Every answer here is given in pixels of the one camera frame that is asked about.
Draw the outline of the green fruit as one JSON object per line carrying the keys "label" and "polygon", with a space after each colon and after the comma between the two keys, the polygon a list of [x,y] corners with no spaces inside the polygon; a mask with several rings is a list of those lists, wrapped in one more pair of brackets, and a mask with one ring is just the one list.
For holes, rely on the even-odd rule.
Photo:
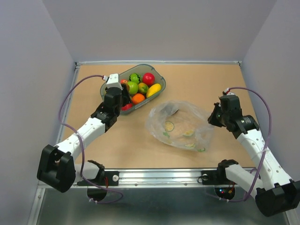
{"label": "green fruit", "polygon": [[138,88],[137,83],[128,81],[127,84],[129,86],[129,91],[128,92],[129,92],[130,95],[135,95],[135,94],[138,93],[139,88]]}

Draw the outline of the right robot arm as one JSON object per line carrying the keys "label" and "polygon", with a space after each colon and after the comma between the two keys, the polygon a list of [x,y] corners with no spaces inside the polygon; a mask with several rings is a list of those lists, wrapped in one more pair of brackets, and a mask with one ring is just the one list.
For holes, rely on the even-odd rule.
{"label": "right robot arm", "polygon": [[245,148],[256,167],[256,174],[243,169],[233,159],[222,160],[217,169],[208,173],[206,184],[221,185],[231,181],[252,198],[266,217],[292,210],[300,203],[300,183],[294,181],[266,146],[260,127],[250,115],[243,115],[239,98],[223,95],[214,104],[208,122],[225,127]]}

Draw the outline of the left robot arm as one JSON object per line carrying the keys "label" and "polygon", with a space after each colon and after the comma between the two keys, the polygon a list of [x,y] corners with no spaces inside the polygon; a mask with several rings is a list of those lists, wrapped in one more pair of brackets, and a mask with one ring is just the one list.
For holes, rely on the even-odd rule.
{"label": "left robot arm", "polygon": [[37,179],[62,193],[69,190],[73,183],[83,179],[95,185],[106,182],[105,168],[102,164],[89,160],[81,166],[75,165],[75,160],[83,148],[115,124],[122,107],[129,102],[126,84],[107,88],[103,102],[81,128],[55,146],[47,145],[43,148]]}

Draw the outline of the clear plastic bag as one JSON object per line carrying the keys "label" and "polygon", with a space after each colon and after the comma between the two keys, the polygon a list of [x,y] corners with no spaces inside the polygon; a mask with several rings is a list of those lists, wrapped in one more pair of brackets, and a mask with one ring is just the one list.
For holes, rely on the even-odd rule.
{"label": "clear plastic bag", "polygon": [[187,101],[167,101],[152,108],[146,129],[160,142],[197,152],[206,151],[214,127],[208,123],[209,113]]}

